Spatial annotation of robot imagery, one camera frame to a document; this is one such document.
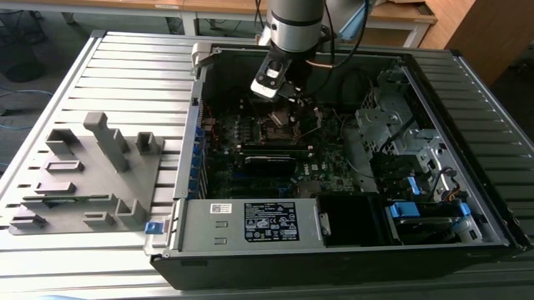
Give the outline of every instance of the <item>black trash bin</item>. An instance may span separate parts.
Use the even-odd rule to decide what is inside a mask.
[[[30,44],[44,39],[33,12],[0,9],[0,73],[9,81],[24,83],[42,75]]]

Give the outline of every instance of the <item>barcode sticker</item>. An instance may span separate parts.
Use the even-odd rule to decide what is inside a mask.
[[[232,205],[225,204],[216,204],[212,203],[209,207],[209,213],[212,214],[230,214],[232,213]]]
[[[164,8],[164,9],[178,9],[177,5],[154,5],[156,8]]]

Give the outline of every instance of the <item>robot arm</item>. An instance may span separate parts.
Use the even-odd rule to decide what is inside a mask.
[[[269,27],[269,51],[256,73],[249,88],[268,99],[276,101],[279,95],[293,95],[305,86],[311,74],[311,61],[319,46],[321,37],[321,21],[324,15],[325,0],[271,0],[267,15]],[[329,1],[336,4],[353,6],[353,0]],[[365,0],[371,8],[375,0]],[[361,11],[357,9],[347,24],[359,29]]]

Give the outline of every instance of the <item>wooden desk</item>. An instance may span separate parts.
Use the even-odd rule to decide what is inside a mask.
[[[267,7],[268,0],[263,0],[261,14],[265,14]],[[184,0],[182,10],[185,35],[197,35],[194,26],[188,26],[190,19],[250,21],[256,13],[253,0]],[[420,14],[413,4],[383,3],[369,14],[367,22],[369,30],[363,37],[363,43],[415,48],[429,25],[436,21],[435,16]]]
[[[0,0],[0,8],[65,13],[178,17],[184,0]]]
[[[263,18],[267,7],[263,0]],[[253,0],[0,0],[0,8],[181,18],[189,36],[197,35],[197,19],[253,21],[256,13]],[[436,20],[420,15],[412,4],[380,4],[369,15],[363,43],[415,48]]]
[[[532,0],[425,0],[439,17],[421,48],[456,49],[487,85],[534,39]]]

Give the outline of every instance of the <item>white sticker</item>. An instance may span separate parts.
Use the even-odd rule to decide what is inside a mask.
[[[415,19],[416,23],[433,23],[433,20]]]
[[[178,9],[177,5],[154,5],[156,8]]]
[[[209,207],[210,214],[230,214],[232,213],[232,205],[228,203],[216,204],[212,203]]]

